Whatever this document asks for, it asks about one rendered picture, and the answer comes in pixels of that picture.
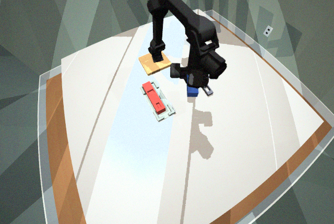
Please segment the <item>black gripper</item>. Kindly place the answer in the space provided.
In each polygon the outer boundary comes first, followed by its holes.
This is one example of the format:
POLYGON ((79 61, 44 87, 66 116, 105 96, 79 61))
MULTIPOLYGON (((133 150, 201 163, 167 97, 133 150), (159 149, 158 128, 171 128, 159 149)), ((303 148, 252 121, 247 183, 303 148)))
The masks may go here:
MULTIPOLYGON (((171 63, 170 64, 170 77, 184 79, 185 82, 187 83, 187 74, 188 74, 187 72, 188 72, 188 69, 192 66, 195 67, 195 69, 202 68, 199 63, 192 62, 189 59, 189 57, 188 57, 188 64, 186 67, 181 67, 180 63, 171 63)), ((212 78, 211 75, 206 70, 204 70, 204 75, 206 76, 206 78, 218 79, 218 77, 212 78)))

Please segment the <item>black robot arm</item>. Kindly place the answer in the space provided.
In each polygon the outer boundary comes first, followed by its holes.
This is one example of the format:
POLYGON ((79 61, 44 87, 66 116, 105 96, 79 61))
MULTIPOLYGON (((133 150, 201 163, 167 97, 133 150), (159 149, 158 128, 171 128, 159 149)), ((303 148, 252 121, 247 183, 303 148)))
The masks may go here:
POLYGON ((207 17, 193 12, 182 0, 148 0, 148 11, 152 14, 153 39, 148 48, 152 55, 153 62, 163 61, 161 51, 165 49, 162 41, 164 16, 170 11, 177 20, 185 27, 186 41, 190 44, 189 59, 199 63, 201 69, 190 67, 188 69, 189 87, 204 88, 209 78, 204 75, 206 70, 212 78, 219 77, 227 68, 225 59, 215 50, 219 48, 216 27, 207 17), (205 42, 212 41, 206 44, 205 42))

